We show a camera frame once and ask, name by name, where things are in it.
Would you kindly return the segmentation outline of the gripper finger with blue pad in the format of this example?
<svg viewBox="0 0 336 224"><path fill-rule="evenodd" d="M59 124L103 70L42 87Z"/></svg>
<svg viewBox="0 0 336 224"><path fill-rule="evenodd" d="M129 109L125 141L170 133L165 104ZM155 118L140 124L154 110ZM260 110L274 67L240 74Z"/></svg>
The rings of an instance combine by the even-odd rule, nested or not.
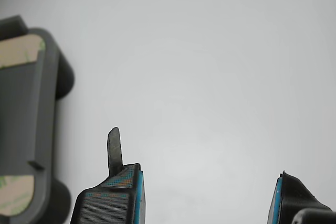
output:
<svg viewBox="0 0 336 224"><path fill-rule="evenodd" d="M302 181L282 172L276 182L268 223L335 223L335 211L322 204Z"/></svg>

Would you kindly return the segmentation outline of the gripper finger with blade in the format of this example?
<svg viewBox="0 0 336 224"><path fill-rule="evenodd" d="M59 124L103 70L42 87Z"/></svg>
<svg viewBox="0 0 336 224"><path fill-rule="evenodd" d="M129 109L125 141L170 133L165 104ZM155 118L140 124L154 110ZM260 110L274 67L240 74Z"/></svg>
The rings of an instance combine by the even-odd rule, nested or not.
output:
<svg viewBox="0 0 336 224"><path fill-rule="evenodd" d="M77 197L71 223L144 224L144 175L139 163L124 165L120 131L107 137L108 177Z"/></svg>

